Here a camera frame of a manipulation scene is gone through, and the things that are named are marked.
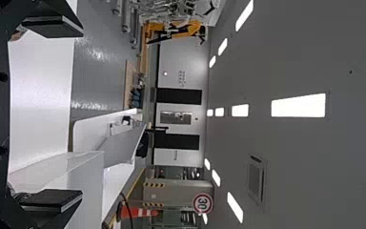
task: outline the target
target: red circle sign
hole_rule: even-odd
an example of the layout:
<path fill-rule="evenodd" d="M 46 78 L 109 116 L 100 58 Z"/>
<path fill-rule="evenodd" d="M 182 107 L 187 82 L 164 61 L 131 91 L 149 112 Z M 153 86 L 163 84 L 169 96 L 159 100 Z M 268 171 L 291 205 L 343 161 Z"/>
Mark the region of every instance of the red circle sign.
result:
<path fill-rule="evenodd" d="M 193 200 L 193 207 L 198 214 L 209 214 L 214 207 L 214 201 L 208 194 L 199 194 Z"/>

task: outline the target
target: rectangular ceiling light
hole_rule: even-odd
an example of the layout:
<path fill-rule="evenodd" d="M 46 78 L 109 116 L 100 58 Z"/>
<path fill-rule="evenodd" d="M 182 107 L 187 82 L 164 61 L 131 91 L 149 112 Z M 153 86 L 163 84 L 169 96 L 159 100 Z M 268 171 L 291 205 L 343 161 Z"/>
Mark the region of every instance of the rectangular ceiling light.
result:
<path fill-rule="evenodd" d="M 207 225 L 208 223 L 208 217 L 207 217 L 207 214 L 203 214 L 203 220 L 204 220 L 204 224 Z"/>
<path fill-rule="evenodd" d="M 230 204 L 230 207 L 234 211 L 234 214 L 236 215 L 239 222 L 242 223 L 243 222 L 243 210 L 239 206 L 239 204 L 236 202 L 236 200 L 234 199 L 233 195 L 230 192 L 228 192 L 227 201 L 228 201 L 228 204 Z"/>
<path fill-rule="evenodd" d="M 213 67 L 213 65 L 215 64 L 215 62 L 216 62 L 216 56 L 213 56 L 213 58 L 211 58 L 211 60 L 210 60 L 210 68 Z"/>
<path fill-rule="evenodd" d="M 219 174 L 213 170 L 212 172 L 213 181 L 216 183 L 218 187 L 221 187 L 221 177 L 219 177 Z"/>
<path fill-rule="evenodd" d="M 207 170 L 211 169 L 211 163 L 207 158 L 204 159 L 204 165 L 206 166 Z"/>
<path fill-rule="evenodd" d="M 207 116 L 214 116 L 214 110 L 213 109 L 207 110 Z"/>
<path fill-rule="evenodd" d="M 272 101 L 272 117 L 325 117 L 326 94 L 311 94 Z"/>
<path fill-rule="evenodd" d="M 215 109 L 215 116 L 224 116 L 225 109 L 224 108 L 217 108 Z"/>
<path fill-rule="evenodd" d="M 221 55 L 225 49 L 228 47 L 228 38 L 225 38 L 225 40 L 221 43 L 221 45 L 218 48 L 218 55 Z"/>
<path fill-rule="evenodd" d="M 248 6 L 245 8 L 242 14 L 240 14 L 239 18 L 236 21 L 235 24 L 236 31 L 240 30 L 240 28 L 243 26 L 243 24 L 246 22 L 246 20 L 252 14 L 253 11 L 254 11 L 254 0 L 251 0 Z"/>
<path fill-rule="evenodd" d="M 249 116 L 249 104 L 236 105 L 232 108 L 232 115 L 236 117 Z"/>

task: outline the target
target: white ceiling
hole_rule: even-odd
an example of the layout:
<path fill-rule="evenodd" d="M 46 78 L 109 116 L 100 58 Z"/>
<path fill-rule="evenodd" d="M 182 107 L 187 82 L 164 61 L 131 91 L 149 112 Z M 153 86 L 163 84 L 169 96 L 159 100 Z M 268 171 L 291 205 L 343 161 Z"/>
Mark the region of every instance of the white ceiling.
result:
<path fill-rule="evenodd" d="M 212 33 L 206 158 L 221 177 L 206 228 L 366 228 L 366 1 L 228 1 Z M 273 99 L 329 92 L 327 118 L 271 118 Z M 266 207 L 248 196 L 249 154 L 268 162 Z M 240 224 L 227 204 L 244 211 Z"/>

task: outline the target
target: air vent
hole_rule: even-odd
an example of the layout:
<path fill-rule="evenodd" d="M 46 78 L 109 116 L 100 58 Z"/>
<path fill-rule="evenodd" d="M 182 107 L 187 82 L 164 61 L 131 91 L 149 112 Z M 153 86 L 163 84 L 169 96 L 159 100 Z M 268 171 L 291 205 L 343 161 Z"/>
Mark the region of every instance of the air vent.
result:
<path fill-rule="evenodd" d="M 259 206 L 264 206 L 267 162 L 259 156 L 250 156 L 248 167 L 249 196 Z"/>

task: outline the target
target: industrial machine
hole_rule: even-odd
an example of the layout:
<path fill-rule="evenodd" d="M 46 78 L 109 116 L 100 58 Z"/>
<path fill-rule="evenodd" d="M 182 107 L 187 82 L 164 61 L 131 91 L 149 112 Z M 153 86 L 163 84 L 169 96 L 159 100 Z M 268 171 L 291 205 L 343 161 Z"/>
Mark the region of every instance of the industrial machine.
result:
<path fill-rule="evenodd" d="M 197 6 L 206 3 L 208 8 L 199 11 Z M 208 38 L 205 19 L 219 8 L 220 0 L 123 0 L 123 32 L 131 31 L 131 12 L 134 12 L 134 28 L 147 25 L 146 32 L 158 31 L 161 36 L 148 44 L 169 39 L 196 36 L 201 44 Z"/>
<path fill-rule="evenodd" d="M 8 41 L 19 39 L 26 30 L 47 38 L 83 36 L 83 26 L 66 0 L 0 0 L 0 229 L 64 228 L 82 201 L 81 191 L 43 190 L 22 194 L 8 184 Z"/>

